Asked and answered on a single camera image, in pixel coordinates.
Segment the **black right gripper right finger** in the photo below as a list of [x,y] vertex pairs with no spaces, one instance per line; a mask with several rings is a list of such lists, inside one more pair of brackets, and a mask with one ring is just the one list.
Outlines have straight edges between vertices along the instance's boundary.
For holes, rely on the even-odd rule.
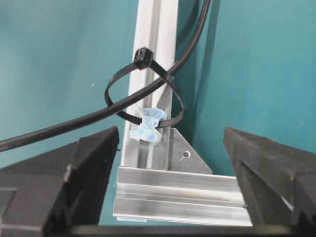
[[224,145],[253,225],[316,225],[316,155],[226,127]]

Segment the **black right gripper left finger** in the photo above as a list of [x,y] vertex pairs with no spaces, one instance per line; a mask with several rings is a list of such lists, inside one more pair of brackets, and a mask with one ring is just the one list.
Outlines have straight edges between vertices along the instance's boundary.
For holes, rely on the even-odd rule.
[[46,237],[99,223],[119,144],[112,126],[0,170],[0,234]]

